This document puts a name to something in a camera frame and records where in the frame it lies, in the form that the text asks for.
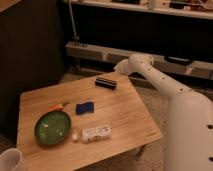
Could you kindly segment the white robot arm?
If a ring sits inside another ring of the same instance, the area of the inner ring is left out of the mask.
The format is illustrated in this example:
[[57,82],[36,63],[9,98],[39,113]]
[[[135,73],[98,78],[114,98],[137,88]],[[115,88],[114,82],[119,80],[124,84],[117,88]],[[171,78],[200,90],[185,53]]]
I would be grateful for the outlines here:
[[213,171],[213,102],[152,63],[151,55],[132,54],[114,69],[141,74],[168,99],[165,171]]

